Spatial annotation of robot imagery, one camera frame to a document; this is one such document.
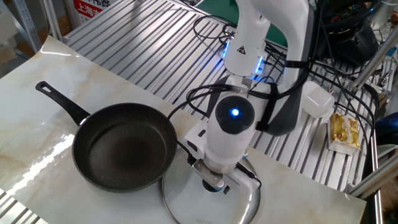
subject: black cable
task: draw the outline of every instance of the black cable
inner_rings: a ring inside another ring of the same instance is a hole
[[[205,15],[205,16],[199,17],[197,20],[195,20],[195,22],[193,22],[192,30],[193,30],[193,32],[195,33],[196,36],[202,37],[202,38],[205,38],[205,39],[221,39],[221,38],[225,38],[225,37],[229,38],[229,37],[231,37],[231,36],[234,34],[234,33],[232,33],[232,34],[228,34],[228,35],[224,35],[224,36],[220,36],[220,37],[209,37],[209,36],[204,36],[204,35],[199,34],[199,33],[197,32],[197,30],[196,30],[196,26],[197,26],[202,20],[204,20],[204,19],[206,19],[206,18],[211,18],[211,19],[222,19],[222,20],[225,20],[225,21],[228,22],[228,23],[226,23],[226,24],[234,24],[233,22],[231,22],[231,21],[229,21],[229,20],[227,20],[227,19],[225,19],[225,18],[222,18],[221,16]]]
[[[330,47],[330,43],[329,43],[329,39],[328,39],[328,36],[327,36],[327,33],[326,33],[325,26],[323,25],[323,21],[322,21],[322,20],[321,20],[320,22],[322,23],[323,33],[324,33],[324,35],[325,35],[326,48],[327,48],[328,51],[329,51],[329,56],[330,56],[330,58],[333,58],[333,54],[332,54],[332,52],[331,52],[331,47]],[[341,88],[340,88],[340,89],[341,89],[341,92],[344,94],[344,97],[347,99],[347,102],[348,102],[349,106],[353,109],[353,111],[355,111],[355,108],[354,108],[353,104],[351,103],[351,100],[348,98],[348,95],[347,95],[347,93],[346,93],[346,90],[344,89],[344,87],[343,87],[343,85],[341,84],[341,81],[340,81],[340,79],[339,79],[339,77],[338,77],[338,75],[337,75],[338,72],[337,72],[337,70],[336,70],[335,63],[334,63],[333,60],[331,60],[331,66],[333,67],[333,71],[335,71],[336,79],[337,79],[337,81],[338,81],[339,86],[341,87]],[[358,116],[358,115],[359,115],[358,112],[355,111],[354,113],[355,113],[355,116],[356,116],[357,119],[358,119],[358,123],[361,125],[361,128],[362,128],[362,130],[363,130],[363,136],[365,137],[366,148],[368,148],[368,147],[369,147],[369,141],[368,141],[368,137],[366,136],[366,130],[365,130],[365,128],[364,128],[362,122],[360,121],[360,118],[359,118],[359,116]]]
[[[317,65],[321,65],[321,66],[323,67],[323,69],[325,69],[328,73],[333,74],[333,75],[336,75],[334,71],[330,70],[330,69],[333,69],[331,66],[325,65],[325,64],[320,63],[320,62],[315,62],[315,63],[316,63]],[[342,71],[342,70],[337,70],[337,72],[338,72],[337,75],[339,75],[339,76],[341,76],[341,77],[350,77],[350,76],[352,76],[352,75],[361,73],[361,71],[353,72],[353,73],[346,73],[346,72],[344,72],[344,71]]]
[[[225,85],[225,84],[212,84],[212,85],[200,86],[200,87],[198,87],[198,88],[194,88],[194,89],[190,90],[190,91],[187,93],[187,102],[188,102],[188,105],[189,105],[194,111],[196,111],[196,112],[198,112],[198,113],[200,113],[200,114],[202,114],[203,116],[205,116],[205,117],[208,118],[209,115],[208,115],[206,112],[202,111],[201,109],[197,108],[196,106],[194,106],[194,105],[192,104],[192,97],[195,95],[195,93],[196,93],[197,91],[199,91],[199,90],[202,90],[202,89],[229,90],[229,91],[232,91],[234,88],[235,88],[235,87],[232,86],[232,85]]]
[[[381,38],[380,44],[383,44],[383,43],[384,43],[384,41],[383,41],[383,35],[381,35],[381,31],[380,31],[380,29],[373,30],[373,31],[379,31],[380,38]]]
[[[349,108],[348,106],[342,105],[342,104],[339,103],[339,102],[335,102],[335,105],[336,105],[336,106],[340,106],[340,107],[342,107],[342,108],[344,108],[344,109],[347,109],[347,110],[351,111],[352,113],[355,113],[354,110],[352,110],[352,109]],[[373,122],[370,121],[369,119],[365,118],[365,116],[363,116],[363,115],[361,115],[361,114],[358,114],[358,116],[361,117],[362,119],[364,119],[364,120],[370,125],[370,127],[373,126]]]
[[[192,99],[191,99],[190,101],[195,100],[195,99],[199,99],[199,98],[201,98],[201,97],[204,97],[204,96],[207,96],[207,95],[210,95],[210,94],[221,93],[221,92],[223,92],[223,91],[229,91],[229,90],[213,90],[213,91],[208,91],[208,92],[206,92],[206,93],[202,93],[202,94],[200,94],[200,95],[198,95],[198,96],[192,97]],[[170,112],[170,114],[168,115],[167,121],[170,121],[170,118],[171,118],[179,109],[181,109],[182,107],[186,106],[187,104],[188,104],[188,102],[185,101],[185,102],[183,102],[182,104],[178,105],[176,108],[174,108],[174,110],[172,110],[172,111]],[[177,142],[177,144],[178,144],[185,152],[188,153],[188,161],[190,161],[190,164],[191,164],[191,163],[193,164],[195,158],[192,156],[191,152],[190,152],[178,139],[176,139],[176,142]]]
[[[332,85],[337,86],[338,88],[341,89],[341,86],[338,83],[334,82],[333,80],[330,80],[329,78],[324,77],[323,75],[320,75],[320,74],[318,74],[318,73],[316,73],[314,71],[310,71],[310,73],[315,75],[315,76],[317,76],[317,77],[319,77],[319,78],[322,78],[324,81],[327,81],[327,82],[331,83]],[[370,107],[363,100],[361,100],[359,97],[357,97],[356,95],[354,95],[352,93],[347,93],[347,94],[349,94],[349,96],[353,97],[356,101],[358,101],[359,103],[361,103],[364,106],[364,108],[366,109],[366,111],[368,111],[368,114],[370,115],[370,117],[372,119],[371,127],[375,127],[376,120],[375,120],[374,114],[373,114],[372,110],[370,109]]]

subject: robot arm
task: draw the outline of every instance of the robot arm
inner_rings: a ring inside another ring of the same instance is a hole
[[[221,190],[229,185],[251,194],[261,183],[254,174],[238,169],[239,161],[248,156],[247,147],[255,129],[280,136],[292,131],[297,124],[302,87],[290,95],[278,95],[296,85],[305,72],[313,12],[308,0],[237,2],[241,17],[235,37],[227,44],[224,53],[224,64],[235,75],[230,75],[224,83],[237,86],[242,91],[212,96],[209,122],[196,125],[185,136],[185,144],[197,159],[192,167],[213,188]],[[248,95],[253,83],[243,77],[253,75],[262,62],[264,39],[270,22],[286,36],[289,51],[283,84],[260,83],[256,87],[256,91],[274,97],[265,100]]]

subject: warning label sticker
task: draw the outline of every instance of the warning label sticker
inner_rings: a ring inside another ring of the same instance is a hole
[[[246,52],[244,51],[244,47],[243,46],[238,49],[238,52],[242,53],[242,54],[246,54]]]

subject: frying pan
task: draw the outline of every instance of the frying pan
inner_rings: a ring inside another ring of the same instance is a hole
[[[156,109],[121,103],[89,114],[46,82],[36,90],[57,102],[79,126],[72,146],[80,174],[110,192],[133,192],[160,179],[177,150],[177,135]]]

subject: white marble countertop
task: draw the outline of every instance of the white marble countertop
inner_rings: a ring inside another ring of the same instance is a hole
[[[49,37],[42,50],[0,79],[0,188],[48,223],[174,223],[160,182],[129,194],[97,189],[78,173],[71,145],[77,130],[69,115],[35,90],[46,81],[93,113],[115,103],[174,107]],[[179,139],[199,120],[179,111]],[[251,149],[262,180],[252,223],[359,223],[365,202],[333,190]]]

